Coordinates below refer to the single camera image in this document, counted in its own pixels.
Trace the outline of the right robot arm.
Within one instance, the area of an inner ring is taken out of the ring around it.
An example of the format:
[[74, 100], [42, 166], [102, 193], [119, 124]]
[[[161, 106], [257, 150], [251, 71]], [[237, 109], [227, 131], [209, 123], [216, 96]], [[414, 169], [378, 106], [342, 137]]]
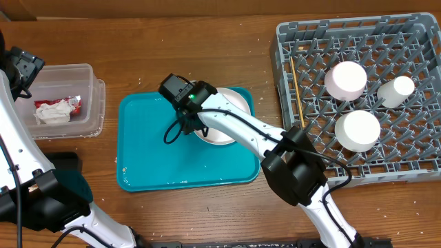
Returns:
[[203, 81], [178, 81], [170, 90], [170, 101], [182, 128], [216, 129], [257, 156], [270, 188], [306, 213], [324, 246], [364, 247], [362, 236], [331, 197], [333, 188], [324, 175], [326, 156], [315, 150], [303, 131], [266, 124]]

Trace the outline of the wooden chopstick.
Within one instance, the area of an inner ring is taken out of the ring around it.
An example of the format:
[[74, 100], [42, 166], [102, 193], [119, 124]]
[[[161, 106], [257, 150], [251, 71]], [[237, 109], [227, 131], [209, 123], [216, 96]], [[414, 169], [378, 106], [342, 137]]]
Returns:
[[302, 110], [302, 101], [300, 99], [300, 91], [299, 91], [299, 87], [298, 87], [298, 81], [297, 81], [297, 77], [296, 77], [296, 68], [295, 68], [295, 63], [294, 63], [294, 59], [292, 56], [290, 56], [290, 66], [291, 66], [291, 71], [292, 71], [293, 80], [294, 80], [294, 88], [295, 88], [296, 102], [297, 102], [296, 105], [298, 108], [298, 114], [299, 114], [299, 118], [300, 118], [300, 127], [303, 130], [305, 128], [305, 121], [304, 121], [303, 110]]

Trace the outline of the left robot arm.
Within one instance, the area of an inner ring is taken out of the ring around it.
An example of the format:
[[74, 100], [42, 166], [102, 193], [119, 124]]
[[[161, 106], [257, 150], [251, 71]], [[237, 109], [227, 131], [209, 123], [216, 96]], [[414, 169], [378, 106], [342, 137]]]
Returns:
[[143, 247], [131, 227], [114, 221], [93, 201], [73, 152], [45, 156], [17, 114], [15, 101], [28, 99], [32, 82], [45, 62], [20, 48], [1, 46], [1, 221], [23, 229], [60, 232], [57, 247], [69, 234], [90, 247]]

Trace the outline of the white cup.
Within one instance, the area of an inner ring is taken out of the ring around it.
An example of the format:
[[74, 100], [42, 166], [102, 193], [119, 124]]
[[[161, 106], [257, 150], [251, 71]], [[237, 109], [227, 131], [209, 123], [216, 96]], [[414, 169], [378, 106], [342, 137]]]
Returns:
[[384, 85], [377, 91], [377, 97], [384, 99], [382, 105], [388, 108], [398, 107], [415, 90], [415, 83], [407, 76], [399, 76]]

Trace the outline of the white saucer bowl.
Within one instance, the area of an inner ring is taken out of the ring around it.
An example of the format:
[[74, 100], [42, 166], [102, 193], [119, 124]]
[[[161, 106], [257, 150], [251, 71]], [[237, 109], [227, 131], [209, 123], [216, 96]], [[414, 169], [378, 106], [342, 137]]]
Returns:
[[380, 136], [380, 123], [370, 112], [356, 110], [341, 116], [335, 124], [338, 142], [352, 152], [370, 150]]

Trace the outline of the red snack wrapper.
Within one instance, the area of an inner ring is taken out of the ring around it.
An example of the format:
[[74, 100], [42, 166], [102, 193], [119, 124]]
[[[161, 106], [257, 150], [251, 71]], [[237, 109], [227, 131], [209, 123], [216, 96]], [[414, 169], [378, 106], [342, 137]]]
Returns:
[[36, 108], [39, 108], [43, 104], [54, 105], [54, 104], [59, 103], [61, 101], [65, 101], [66, 103], [68, 103], [69, 105], [71, 105], [73, 107], [73, 110], [70, 112], [71, 116], [76, 116], [81, 113], [82, 100], [79, 95], [78, 96], [68, 96], [63, 99], [55, 99], [55, 100], [47, 100], [47, 99], [46, 100], [38, 100], [38, 101], [34, 102], [34, 106]]

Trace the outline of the white tissue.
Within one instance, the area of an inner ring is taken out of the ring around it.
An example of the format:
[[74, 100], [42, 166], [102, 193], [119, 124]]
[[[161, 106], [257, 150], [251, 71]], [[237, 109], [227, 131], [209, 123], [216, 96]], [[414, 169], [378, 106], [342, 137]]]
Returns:
[[37, 124], [62, 124], [70, 121], [70, 114], [75, 109], [66, 100], [54, 104], [41, 104], [34, 113]]

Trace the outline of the white plate with food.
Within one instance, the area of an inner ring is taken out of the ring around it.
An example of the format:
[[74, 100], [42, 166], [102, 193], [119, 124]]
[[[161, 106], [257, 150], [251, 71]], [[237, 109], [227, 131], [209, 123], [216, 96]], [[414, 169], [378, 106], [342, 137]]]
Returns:
[[[218, 92], [223, 94], [225, 98], [230, 101], [233, 105], [241, 109], [242, 111], [250, 114], [250, 106], [245, 100], [245, 98], [240, 95], [238, 92], [233, 91], [228, 88], [224, 87], [218, 87]], [[197, 137], [199, 137], [201, 140], [213, 144], [213, 145], [229, 145], [231, 143], [234, 143], [235, 140], [228, 135], [216, 130], [216, 129], [209, 129], [207, 136], [203, 136], [203, 132], [201, 130], [197, 130], [194, 132]]]

